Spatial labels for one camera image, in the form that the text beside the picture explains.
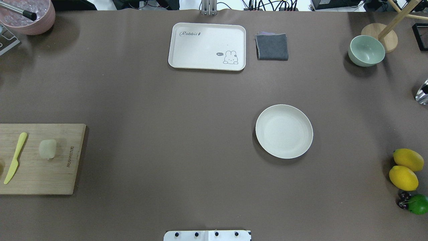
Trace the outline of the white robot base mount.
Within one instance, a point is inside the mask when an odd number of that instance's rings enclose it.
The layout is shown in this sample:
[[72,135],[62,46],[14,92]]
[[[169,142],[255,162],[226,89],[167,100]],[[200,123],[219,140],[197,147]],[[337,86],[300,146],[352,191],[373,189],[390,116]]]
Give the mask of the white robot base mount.
[[164,241],[251,241],[247,230],[186,230],[167,231]]

